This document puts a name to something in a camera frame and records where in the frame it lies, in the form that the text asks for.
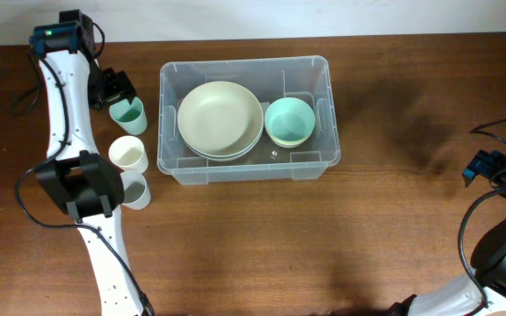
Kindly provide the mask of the cream white cup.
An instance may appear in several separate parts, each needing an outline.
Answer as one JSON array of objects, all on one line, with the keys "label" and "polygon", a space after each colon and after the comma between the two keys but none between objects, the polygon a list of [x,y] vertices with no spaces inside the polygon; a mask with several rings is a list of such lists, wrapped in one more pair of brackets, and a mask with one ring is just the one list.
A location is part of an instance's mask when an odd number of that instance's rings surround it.
[{"label": "cream white cup", "polygon": [[109,147],[109,159],[124,171],[140,174],[148,168],[148,157],[143,142],[131,135],[117,138]]}]

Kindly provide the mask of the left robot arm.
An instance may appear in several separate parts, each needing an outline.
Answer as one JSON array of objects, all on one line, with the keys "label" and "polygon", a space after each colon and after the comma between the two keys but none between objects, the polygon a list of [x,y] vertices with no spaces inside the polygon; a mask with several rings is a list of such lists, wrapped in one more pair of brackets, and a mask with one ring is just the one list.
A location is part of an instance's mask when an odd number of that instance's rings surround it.
[{"label": "left robot arm", "polygon": [[154,310],[129,268],[121,229],[125,190],[119,169],[99,154],[90,110],[132,101],[124,72],[102,69],[98,26],[80,10],[62,11],[55,24],[34,28],[29,54],[46,88],[50,123],[47,157],[33,167],[41,188],[87,247],[103,315],[151,315]]}]

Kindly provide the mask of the white small bowl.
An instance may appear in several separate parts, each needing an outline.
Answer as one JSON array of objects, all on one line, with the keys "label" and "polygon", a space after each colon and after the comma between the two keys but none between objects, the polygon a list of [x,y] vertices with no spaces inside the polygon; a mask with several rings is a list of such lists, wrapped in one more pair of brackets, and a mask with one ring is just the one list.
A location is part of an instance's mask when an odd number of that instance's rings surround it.
[{"label": "white small bowl", "polygon": [[281,140],[280,138],[272,135],[272,134],[269,134],[269,137],[270,139],[279,147],[283,147],[283,148],[294,148],[294,147],[298,147],[299,145],[301,145],[302,143],[304,143],[306,140],[309,139],[309,137],[304,137],[300,140]]}]

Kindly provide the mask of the beige bowl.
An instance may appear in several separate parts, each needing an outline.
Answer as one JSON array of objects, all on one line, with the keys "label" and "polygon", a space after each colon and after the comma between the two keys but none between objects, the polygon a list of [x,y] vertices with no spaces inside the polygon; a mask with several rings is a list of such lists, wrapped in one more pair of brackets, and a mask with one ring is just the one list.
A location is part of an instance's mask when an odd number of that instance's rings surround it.
[{"label": "beige bowl", "polygon": [[199,85],[179,106],[177,125],[195,152],[226,160],[245,154],[264,128],[264,113],[255,95],[237,83]]},{"label": "beige bowl", "polygon": [[202,156],[202,157],[204,157],[204,158],[206,158],[208,160],[212,160],[212,161],[216,161],[216,162],[228,162],[228,161],[236,160],[236,159],[241,158],[242,156],[246,155],[259,142],[259,140],[261,139],[261,135],[262,134],[263,134],[263,132],[260,132],[258,134],[258,136],[256,137],[256,139],[249,146],[247,146],[245,149],[243,149],[242,151],[240,151],[238,153],[235,153],[235,154],[229,154],[229,155],[211,155],[211,154],[206,154],[206,153],[200,152],[198,149],[193,148],[191,145],[189,145],[186,142],[185,142],[185,145],[193,153],[198,154],[199,156]]}]

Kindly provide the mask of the mint green small bowl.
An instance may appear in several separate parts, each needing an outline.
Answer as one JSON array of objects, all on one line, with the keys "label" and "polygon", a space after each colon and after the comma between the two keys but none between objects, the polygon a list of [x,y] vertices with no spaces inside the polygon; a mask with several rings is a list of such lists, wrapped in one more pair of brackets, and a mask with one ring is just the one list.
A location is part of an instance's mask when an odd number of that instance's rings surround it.
[{"label": "mint green small bowl", "polygon": [[281,140],[310,137],[314,127],[314,110],[296,97],[280,98],[271,103],[266,112],[266,132]]}]

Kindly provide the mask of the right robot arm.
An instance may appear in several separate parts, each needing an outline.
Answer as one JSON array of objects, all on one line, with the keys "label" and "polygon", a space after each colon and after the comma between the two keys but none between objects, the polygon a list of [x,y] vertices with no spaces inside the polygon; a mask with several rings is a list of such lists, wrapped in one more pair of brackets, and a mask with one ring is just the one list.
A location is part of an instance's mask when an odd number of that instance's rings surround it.
[{"label": "right robot arm", "polygon": [[[506,118],[476,126],[472,133],[483,134],[506,145]],[[506,218],[489,229],[474,247],[470,260],[464,251],[464,235],[474,211],[490,198],[506,199],[506,154],[481,150],[462,172],[465,186],[482,176],[491,191],[476,198],[461,220],[457,238],[459,259],[465,274],[438,291],[412,295],[396,302],[387,315],[490,315],[506,312]]]}]

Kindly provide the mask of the mint green cup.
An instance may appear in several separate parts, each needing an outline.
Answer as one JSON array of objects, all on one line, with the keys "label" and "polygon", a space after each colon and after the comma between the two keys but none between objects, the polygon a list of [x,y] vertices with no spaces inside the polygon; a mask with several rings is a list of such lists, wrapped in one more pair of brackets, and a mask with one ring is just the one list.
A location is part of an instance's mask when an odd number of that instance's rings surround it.
[{"label": "mint green cup", "polygon": [[109,107],[109,115],[126,133],[139,135],[148,127],[143,102],[135,97],[131,102],[122,100]]}]

